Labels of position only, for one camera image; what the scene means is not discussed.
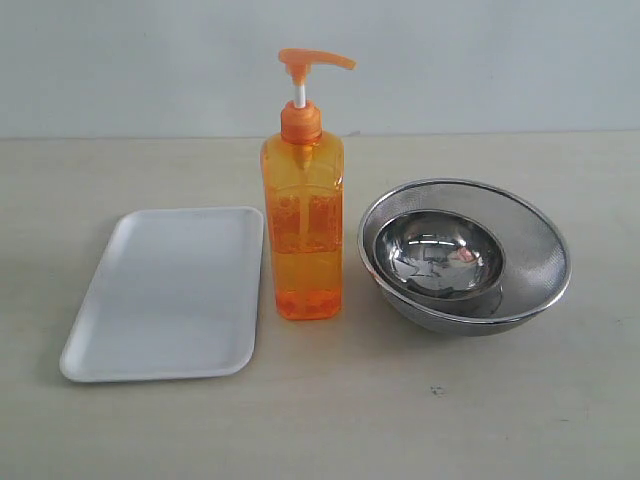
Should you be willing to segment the orange pump soap bottle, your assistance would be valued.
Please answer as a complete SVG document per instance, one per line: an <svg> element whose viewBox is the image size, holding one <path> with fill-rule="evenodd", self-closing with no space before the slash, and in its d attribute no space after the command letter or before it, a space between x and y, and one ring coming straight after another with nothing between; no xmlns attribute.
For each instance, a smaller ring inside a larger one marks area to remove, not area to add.
<svg viewBox="0 0 640 480"><path fill-rule="evenodd" d="M276 309L288 320L327 319L342 308L344 145L323 128L306 80L314 65L352 70L356 63L299 48L278 59L294 93L260 155Z"/></svg>

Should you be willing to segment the small shiny steel bowl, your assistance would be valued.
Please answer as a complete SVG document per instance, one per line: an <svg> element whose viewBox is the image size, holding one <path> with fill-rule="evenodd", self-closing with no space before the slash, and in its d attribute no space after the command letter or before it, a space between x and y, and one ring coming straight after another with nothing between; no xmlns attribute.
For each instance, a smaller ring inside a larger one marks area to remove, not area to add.
<svg viewBox="0 0 640 480"><path fill-rule="evenodd" d="M387 221L376 234L373 255L390 282L447 303L495 289L505 270L495 235L446 210L413 210Z"/></svg>

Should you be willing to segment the steel mesh colander bowl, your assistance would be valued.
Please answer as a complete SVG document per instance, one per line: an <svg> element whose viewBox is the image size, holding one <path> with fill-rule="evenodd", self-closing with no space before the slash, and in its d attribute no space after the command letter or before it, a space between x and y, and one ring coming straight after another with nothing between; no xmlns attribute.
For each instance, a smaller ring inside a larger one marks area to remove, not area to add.
<svg viewBox="0 0 640 480"><path fill-rule="evenodd" d="M446 210L485 226L501 243L505 270L500 284L472 299L444 302L392 283L376 266L376 234L413 210ZM487 336L511 330L556 303L571 278L566 241L538 208L517 195L465 179L423 179L386 192L362 215L358 251L382 295L403 317L439 333Z"/></svg>

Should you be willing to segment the white rectangular plastic tray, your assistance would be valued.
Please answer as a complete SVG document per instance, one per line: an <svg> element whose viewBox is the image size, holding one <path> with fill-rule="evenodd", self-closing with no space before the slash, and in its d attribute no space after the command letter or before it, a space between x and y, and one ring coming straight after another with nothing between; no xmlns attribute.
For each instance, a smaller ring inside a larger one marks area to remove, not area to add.
<svg viewBox="0 0 640 480"><path fill-rule="evenodd" d="M78 383L233 375L256 342L264 238L247 206L139 210L117 223L59 361Z"/></svg>

